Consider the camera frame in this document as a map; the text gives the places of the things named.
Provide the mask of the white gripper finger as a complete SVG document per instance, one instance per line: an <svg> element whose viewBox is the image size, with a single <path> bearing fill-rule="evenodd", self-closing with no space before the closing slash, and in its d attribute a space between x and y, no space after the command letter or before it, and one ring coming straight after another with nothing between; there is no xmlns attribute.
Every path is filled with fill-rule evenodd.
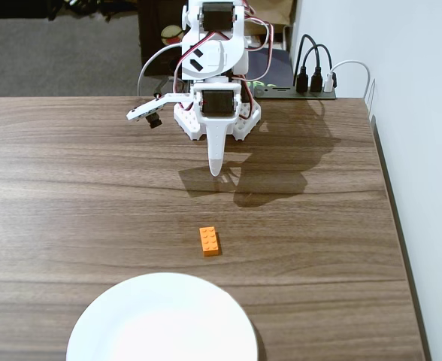
<svg viewBox="0 0 442 361"><path fill-rule="evenodd" d="M210 173L217 177L223 166L228 123L207 123L207 156Z"/></svg>

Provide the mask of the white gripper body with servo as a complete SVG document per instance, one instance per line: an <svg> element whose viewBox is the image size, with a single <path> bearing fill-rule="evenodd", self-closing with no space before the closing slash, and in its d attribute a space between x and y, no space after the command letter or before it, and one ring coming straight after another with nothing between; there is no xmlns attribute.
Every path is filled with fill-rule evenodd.
<svg viewBox="0 0 442 361"><path fill-rule="evenodd" d="M193 109L200 123L226 121L233 123L241 109L239 83L195 83Z"/></svg>

